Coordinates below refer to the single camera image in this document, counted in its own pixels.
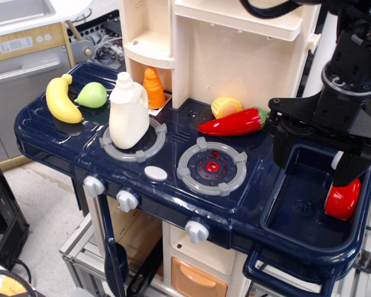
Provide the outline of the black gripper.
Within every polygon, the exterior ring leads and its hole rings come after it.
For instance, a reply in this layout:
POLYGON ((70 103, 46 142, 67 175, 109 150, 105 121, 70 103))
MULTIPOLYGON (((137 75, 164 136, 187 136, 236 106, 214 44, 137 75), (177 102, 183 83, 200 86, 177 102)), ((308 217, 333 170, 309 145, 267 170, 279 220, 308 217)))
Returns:
POLYGON ((371 115, 350 102, 321 105, 319 97, 273 98, 267 129, 274 135, 273 159, 285 169, 296 137, 338 149, 331 167, 334 187, 350 185, 371 165, 371 115))

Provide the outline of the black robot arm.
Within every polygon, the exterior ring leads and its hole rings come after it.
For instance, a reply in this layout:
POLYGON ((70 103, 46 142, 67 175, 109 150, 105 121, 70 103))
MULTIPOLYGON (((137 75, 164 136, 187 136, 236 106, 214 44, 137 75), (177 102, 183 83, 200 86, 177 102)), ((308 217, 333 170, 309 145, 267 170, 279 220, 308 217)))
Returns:
POLYGON ((273 158, 285 168, 296 138, 342 151, 334 186, 347 186, 371 166, 371 1, 332 1, 336 48, 325 64, 322 90, 306 98, 273 98, 266 127, 273 158))

